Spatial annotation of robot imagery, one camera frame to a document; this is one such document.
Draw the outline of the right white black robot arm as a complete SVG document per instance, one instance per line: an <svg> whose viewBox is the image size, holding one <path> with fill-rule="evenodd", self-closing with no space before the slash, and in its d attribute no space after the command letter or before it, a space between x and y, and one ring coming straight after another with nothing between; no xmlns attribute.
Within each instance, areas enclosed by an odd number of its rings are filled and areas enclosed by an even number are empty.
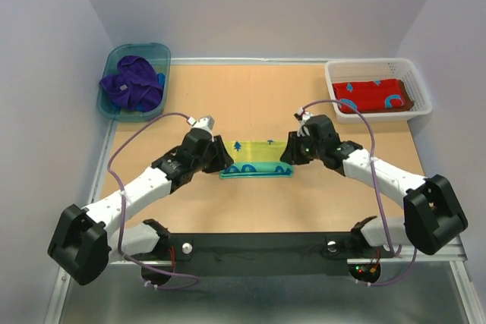
<svg viewBox="0 0 486 324"><path fill-rule="evenodd" d="M453 186L444 176L427 178L404 171L374 157L358 143L342 141L326 115L298 112L295 118L299 128L289 132L281 162L307 165L319 160L402 208L401 218L380 214L356 223L349 238L353 253L366 256L379 246L411 244L434 255L469 226Z"/></svg>

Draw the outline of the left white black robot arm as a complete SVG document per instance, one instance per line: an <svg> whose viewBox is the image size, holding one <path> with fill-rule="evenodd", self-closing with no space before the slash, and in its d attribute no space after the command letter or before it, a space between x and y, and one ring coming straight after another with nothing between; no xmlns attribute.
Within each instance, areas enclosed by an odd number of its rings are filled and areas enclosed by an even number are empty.
<svg viewBox="0 0 486 324"><path fill-rule="evenodd" d="M145 253L162 258L171 250L167 228L154 219L130 229L125 222L188 184L194 174L220 172L232 163L220 135L193 127L181 145L153 161L124 187L85 207L65 208L47 253L80 285L94 281L116 260L134 260Z"/></svg>

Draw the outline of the blue towel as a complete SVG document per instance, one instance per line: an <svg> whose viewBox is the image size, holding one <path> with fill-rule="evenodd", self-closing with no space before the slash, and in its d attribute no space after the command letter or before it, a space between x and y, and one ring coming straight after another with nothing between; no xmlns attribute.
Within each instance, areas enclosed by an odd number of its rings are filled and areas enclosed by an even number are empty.
<svg viewBox="0 0 486 324"><path fill-rule="evenodd" d="M235 140L224 143L233 164L219 173L221 179L232 178L290 178L291 165L281 162L286 148L281 140Z"/></svg>

